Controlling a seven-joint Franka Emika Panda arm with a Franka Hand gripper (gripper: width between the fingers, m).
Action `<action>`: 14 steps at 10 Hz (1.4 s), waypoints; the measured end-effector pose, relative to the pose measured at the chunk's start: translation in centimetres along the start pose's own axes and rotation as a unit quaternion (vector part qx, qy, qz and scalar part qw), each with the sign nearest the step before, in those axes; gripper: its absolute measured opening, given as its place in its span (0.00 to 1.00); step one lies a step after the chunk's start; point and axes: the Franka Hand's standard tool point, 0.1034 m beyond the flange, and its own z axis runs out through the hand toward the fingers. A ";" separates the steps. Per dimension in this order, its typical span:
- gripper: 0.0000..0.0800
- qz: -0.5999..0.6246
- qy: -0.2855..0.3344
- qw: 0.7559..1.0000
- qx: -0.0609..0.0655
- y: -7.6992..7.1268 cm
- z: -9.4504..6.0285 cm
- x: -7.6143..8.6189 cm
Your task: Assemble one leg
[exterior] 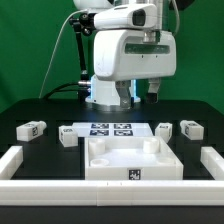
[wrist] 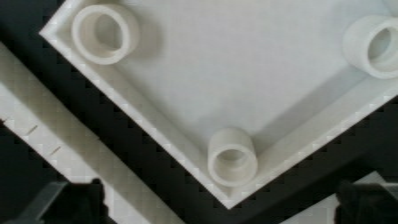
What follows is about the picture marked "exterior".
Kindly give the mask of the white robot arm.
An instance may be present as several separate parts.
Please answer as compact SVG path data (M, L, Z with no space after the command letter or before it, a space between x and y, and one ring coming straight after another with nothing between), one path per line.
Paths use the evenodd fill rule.
M95 36L94 75L86 103L105 111L129 110L140 102L135 81L147 79L150 101L163 77L176 70L176 43L167 28L176 0L73 0L84 35Z

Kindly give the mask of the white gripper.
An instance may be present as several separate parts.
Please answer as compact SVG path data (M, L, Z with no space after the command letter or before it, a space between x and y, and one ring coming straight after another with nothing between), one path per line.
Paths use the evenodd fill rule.
M159 42L144 43L144 32L137 30L107 30L94 40L94 72L99 80L116 81L120 107L130 109L133 79L147 79L146 102L158 102L161 79L176 70L176 44L170 32L162 31Z

